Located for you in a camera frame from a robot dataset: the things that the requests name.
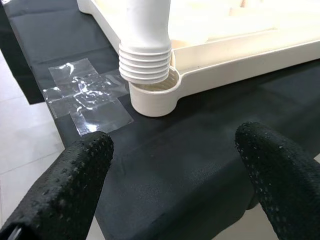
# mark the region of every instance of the white tube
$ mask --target white tube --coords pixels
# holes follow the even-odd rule
[[[119,70],[125,80],[154,84],[168,77],[170,3],[170,0],[127,0],[126,29],[119,46]]]

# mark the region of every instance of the transparent tape strip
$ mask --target transparent tape strip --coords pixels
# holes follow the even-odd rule
[[[118,97],[127,83],[118,70],[99,75],[88,59],[50,67],[56,87],[43,90],[53,117],[70,114],[80,135],[109,133],[133,121]]]

